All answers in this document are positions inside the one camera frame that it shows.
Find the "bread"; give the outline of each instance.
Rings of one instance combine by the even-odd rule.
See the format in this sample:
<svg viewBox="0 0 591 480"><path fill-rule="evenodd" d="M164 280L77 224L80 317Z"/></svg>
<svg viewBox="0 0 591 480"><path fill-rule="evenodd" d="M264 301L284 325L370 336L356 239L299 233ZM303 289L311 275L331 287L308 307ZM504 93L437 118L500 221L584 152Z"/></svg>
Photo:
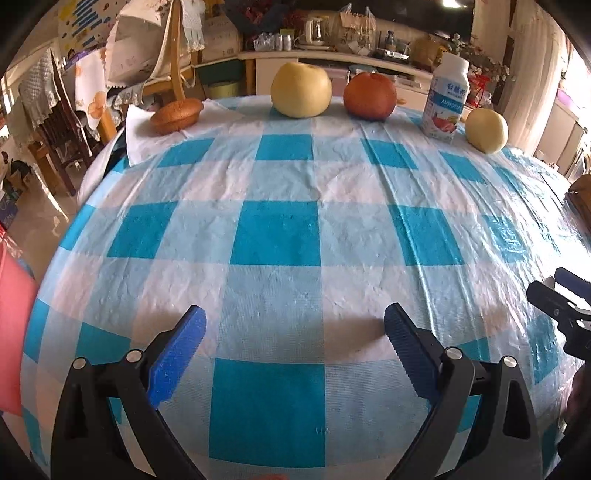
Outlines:
<svg viewBox="0 0 591 480"><path fill-rule="evenodd" d="M150 123L159 135L168 135L190 127L199 120L203 103L196 98L176 100L158 110Z"/></svg>

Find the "silver screw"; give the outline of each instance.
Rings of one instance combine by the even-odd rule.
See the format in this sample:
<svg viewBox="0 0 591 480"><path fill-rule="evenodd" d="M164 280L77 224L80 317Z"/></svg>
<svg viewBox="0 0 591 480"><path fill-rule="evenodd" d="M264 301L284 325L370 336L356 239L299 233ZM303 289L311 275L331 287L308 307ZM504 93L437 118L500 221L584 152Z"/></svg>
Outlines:
<svg viewBox="0 0 591 480"><path fill-rule="evenodd" d="M82 357L77 358L76 360L74 360L72 362L72 366L74 367L74 370L80 370L81 368L84 368L85 365L86 365L86 360Z"/></svg>
<svg viewBox="0 0 591 480"><path fill-rule="evenodd" d="M445 354L452 360L459 360L460 358L462 358L462 351L454 346L451 346L450 348L445 350Z"/></svg>
<svg viewBox="0 0 591 480"><path fill-rule="evenodd" d="M141 358L142 358L142 352L140 352L139 350L132 350L132 351L128 352L127 355L125 355L125 359L130 364L134 364L136 362L139 362L139 360Z"/></svg>
<svg viewBox="0 0 591 480"><path fill-rule="evenodd" d="M517 360L515 360L512 356L506 356L503 359L503 363L509 368L515 368L517 366Z"/></svg>

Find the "bottle label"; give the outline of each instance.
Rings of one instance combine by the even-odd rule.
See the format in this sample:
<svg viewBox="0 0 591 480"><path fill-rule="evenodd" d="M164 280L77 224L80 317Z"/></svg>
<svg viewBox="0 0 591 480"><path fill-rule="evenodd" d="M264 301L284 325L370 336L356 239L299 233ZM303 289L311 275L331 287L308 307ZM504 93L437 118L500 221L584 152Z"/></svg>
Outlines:
<svg viewBox="0 0 591 480"><path fill-rule="evenodd" d="M451 142L467 96L468 90L462 84L433 77L421 121L423 132L430 137Z"/></svg>

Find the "orange flower pattern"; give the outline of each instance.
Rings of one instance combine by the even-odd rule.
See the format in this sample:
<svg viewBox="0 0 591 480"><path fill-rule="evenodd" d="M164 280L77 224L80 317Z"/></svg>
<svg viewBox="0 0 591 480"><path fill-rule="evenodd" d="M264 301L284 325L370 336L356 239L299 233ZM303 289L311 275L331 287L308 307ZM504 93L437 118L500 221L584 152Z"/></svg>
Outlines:
<svg viewBox="0 0 591 480"><path fill-rule="evenodd" d="M96 92L94 101L88 106L88 114L95 120L103 116L106 100L107 94L105 92Z"/></svg>

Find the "small yellow fruit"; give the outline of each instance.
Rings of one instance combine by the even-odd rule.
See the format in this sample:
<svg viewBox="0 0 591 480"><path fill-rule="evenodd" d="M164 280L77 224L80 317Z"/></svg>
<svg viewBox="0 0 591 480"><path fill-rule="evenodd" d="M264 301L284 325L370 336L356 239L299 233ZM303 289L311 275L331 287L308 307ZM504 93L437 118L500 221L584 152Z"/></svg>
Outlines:
<svg viewBox="0 0 591 480"><path fill-rule="evenodd" d="M307 63L283 64L271 84L271 101L283 115L307 118L330 105L332 83L325 69Z"/></svg>
<svg viewBox="0 0 591 480"><path fill-rule="evenodd" d="M466 118L466 139L482 153L497 153L508 138L507 122L494 110L477 108Z"/></svg>

